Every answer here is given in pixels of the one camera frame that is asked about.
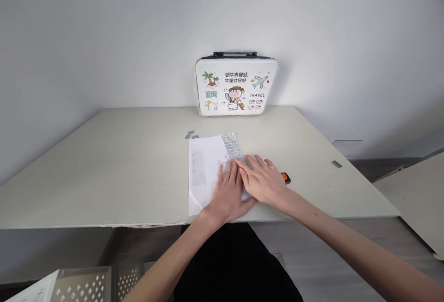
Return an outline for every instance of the airplane illustration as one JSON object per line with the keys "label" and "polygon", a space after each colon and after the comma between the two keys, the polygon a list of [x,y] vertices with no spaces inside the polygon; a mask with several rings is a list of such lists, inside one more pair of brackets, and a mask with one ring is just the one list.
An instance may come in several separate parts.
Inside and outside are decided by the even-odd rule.
{"label": "airplane illustration", "polygon": [[262,89],[262,87],[264,86],[264,81],[267,80],[268,76],[263,77],[263,78],[260,78],[260,77],[255,77],[255,78],[256,78],[256,80],[257,80],[258,82],[256,82],[255,84],[252,84],[252,85],[253,85],[253,88],[256,89],[256,86],[257,86],[257,85],[260,85],[260,89]]}

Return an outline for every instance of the right hand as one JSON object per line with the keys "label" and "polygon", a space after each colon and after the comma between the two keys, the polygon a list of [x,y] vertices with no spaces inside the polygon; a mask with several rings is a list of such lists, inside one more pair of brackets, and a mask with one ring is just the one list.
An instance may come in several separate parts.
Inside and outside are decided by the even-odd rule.
{"label": "right hand", "polygon": [[239,172],[245,189],[261,203],[275,207],[278,200],[290,190],[285,186],[285,181],[273,162],[268,159],[262,160],[259,155],[254,157],[257,161],[249,155],[246,156],[252,168],[236,159],[236,163],[241,168]]}

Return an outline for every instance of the gray floor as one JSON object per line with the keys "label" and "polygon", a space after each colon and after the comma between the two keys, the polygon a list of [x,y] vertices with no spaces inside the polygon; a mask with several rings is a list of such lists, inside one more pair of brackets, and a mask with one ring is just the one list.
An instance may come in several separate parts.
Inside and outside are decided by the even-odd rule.
{"label": "gray floor", "polygon": [[[397,218],[343,220],[375,243],[444,283],[444,263]],[[298,222],[251,223],[271,253],[283,256],[305,302],[384,301],[330,247]]]}
{"label": "gray floor", "polygon": [[[444,262],[398,218],[342,220],[375,243],[444,284]],[[316,235],[295,221],[250,223],[285,268],[305,302],[384,301],[355,271]],[[117,237],[109,264],[157,260],[178,238],[180,226],[130,229]]]}

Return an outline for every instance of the paper sheet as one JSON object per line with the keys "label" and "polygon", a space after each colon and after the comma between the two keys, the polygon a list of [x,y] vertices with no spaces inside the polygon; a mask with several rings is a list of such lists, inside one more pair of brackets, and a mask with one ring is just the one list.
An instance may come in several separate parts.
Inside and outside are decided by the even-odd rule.
{"label": "paper sheet", "polygon": [[[188,215],[199,214],[210,202],[221,163],[225,174],[228,160],[244,160],[240,149],[234,133],[190,139]],[[243,190],[242,200],[249,197],[250,195]]]}

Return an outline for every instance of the person's lap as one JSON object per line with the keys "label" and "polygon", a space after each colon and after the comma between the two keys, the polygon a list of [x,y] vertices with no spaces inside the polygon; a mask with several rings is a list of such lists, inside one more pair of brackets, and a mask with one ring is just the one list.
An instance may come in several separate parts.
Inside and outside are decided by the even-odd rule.
{"label": "person's lap", "polygon": [[174,290],[174,300],[240,299],[302,301],[285,269],[250,225],[227,223],[193,257]]}

